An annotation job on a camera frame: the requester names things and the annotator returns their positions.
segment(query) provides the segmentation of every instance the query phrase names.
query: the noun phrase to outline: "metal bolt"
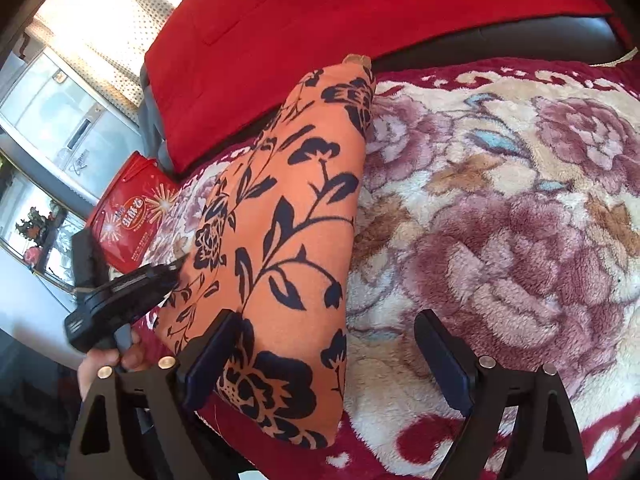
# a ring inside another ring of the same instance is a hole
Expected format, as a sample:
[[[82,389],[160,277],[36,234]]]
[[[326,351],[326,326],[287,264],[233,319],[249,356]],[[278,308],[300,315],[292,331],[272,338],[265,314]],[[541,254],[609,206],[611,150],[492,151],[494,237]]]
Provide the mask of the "metal bolt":
[[[547,375],[555,375],[558,373],[558,369],[553,363],[544,363],[542,365],[542,371]]]
[[[98,370],[98,377],[101,379],[107,379],[111,377],[111,374],[113,374],[113,368],[110,366],[103,366]]]
[[[162,370],[168,370],[169,368],[173,368],[175,365],[175,357],[171,357],[168,355],[167,357],[163,357],[158,361],[158,366],[162,368]]]
[[[483,355],[478,359],[482,368],[493,368],[495,366],[495,359],[490,355]]]

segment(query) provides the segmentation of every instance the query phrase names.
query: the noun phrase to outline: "red blanket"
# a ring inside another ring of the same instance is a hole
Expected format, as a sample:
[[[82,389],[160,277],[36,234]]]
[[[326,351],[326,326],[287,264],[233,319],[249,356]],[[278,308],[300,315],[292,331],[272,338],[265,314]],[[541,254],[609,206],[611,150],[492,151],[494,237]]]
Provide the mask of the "red blanket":
[[[449,32],[601,16],[603,0],[184,0],[146,54],[178,172],[281,103],[301,74]]]

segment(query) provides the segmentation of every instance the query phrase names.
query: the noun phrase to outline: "red gift bag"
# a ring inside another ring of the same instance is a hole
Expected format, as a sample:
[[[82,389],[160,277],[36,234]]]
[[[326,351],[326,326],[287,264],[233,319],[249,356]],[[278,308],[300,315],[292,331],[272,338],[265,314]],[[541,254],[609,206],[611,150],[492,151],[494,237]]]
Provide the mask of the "red gift bag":
[[[138,152],[127,159],[87,221],[110,266],[124,274],[140,266],[177,194],[155,160]]]

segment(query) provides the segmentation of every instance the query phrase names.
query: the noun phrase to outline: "curtain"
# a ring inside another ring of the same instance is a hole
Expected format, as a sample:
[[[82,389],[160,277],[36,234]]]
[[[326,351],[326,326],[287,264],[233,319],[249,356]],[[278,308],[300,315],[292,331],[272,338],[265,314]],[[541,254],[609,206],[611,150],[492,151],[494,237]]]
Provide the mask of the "curtain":
[[[137,121],[147,49],[181,0],[47,0],[27,34]]]

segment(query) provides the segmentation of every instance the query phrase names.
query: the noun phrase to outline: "orange pillow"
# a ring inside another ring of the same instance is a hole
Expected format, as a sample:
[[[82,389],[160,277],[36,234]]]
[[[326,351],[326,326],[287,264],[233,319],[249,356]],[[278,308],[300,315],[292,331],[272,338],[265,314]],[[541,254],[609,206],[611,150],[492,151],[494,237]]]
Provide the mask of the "orange pillow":
[[[342,415],[344,291],[375,86],[360,61],[305,76],[220,174],[156,329],[178,353],[222,308],[242,313],[218,394],[312,449],[334,442]]]

